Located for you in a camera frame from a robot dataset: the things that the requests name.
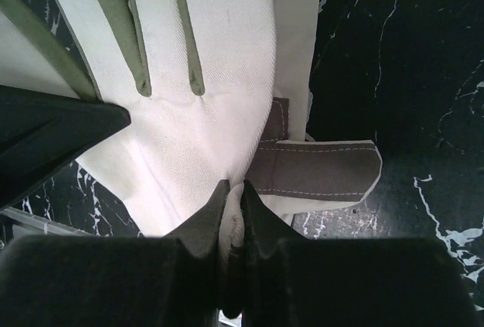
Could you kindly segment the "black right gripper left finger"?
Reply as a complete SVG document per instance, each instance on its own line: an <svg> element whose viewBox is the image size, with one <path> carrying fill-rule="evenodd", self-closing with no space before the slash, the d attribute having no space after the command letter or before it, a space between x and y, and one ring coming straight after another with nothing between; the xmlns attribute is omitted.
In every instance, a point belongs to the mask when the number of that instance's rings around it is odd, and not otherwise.
<svg viewBox="0 0 484 327"><path fill-rule="evenodd" d="M26 235L1 253L3 326L215 326L230 185L162 238Z"/></svg>

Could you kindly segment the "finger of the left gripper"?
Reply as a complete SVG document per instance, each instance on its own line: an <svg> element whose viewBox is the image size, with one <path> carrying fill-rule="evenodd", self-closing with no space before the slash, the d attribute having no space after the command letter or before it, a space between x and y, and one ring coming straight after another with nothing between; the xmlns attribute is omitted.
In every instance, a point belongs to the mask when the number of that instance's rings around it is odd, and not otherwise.
<svg viewBox="0 0 484 327"><path fill-rule="evenodd" d="M1 207L130 123L129 112L113 104L2 86Z"/></svg>

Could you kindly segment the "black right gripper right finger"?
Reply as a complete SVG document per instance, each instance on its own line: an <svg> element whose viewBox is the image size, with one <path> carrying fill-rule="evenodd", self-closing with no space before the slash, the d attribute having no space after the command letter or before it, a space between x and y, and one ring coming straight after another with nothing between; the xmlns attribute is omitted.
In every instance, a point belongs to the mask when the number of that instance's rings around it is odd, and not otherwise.
<svg viewBox="0 0 484 327"><path fill-rule="evenodd" d="M446 249L425 238L310 240L246 182L245 326L474 326Z"/></svg>

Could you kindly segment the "white grey glove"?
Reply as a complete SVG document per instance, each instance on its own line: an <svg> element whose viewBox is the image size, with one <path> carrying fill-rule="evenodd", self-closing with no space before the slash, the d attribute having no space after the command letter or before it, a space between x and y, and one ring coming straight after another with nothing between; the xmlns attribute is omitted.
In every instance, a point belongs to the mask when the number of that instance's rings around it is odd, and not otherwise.
<svg viewBox="0 0 484 327"><path fill-rule="evenodd" d="M380 179L371 140L316 142L306 124L319 0L275 0L277 51L271 111L247 178L286 223L296 213L351 207Z"/></svg>
<svg viewBox="0 0 484 327"><path fill-rule="evenodd" d="M273 0L1 0L4 85L129 112L77 160L147 237L180 226L226 180L221 239L241 242L275 58Z"/></svg>

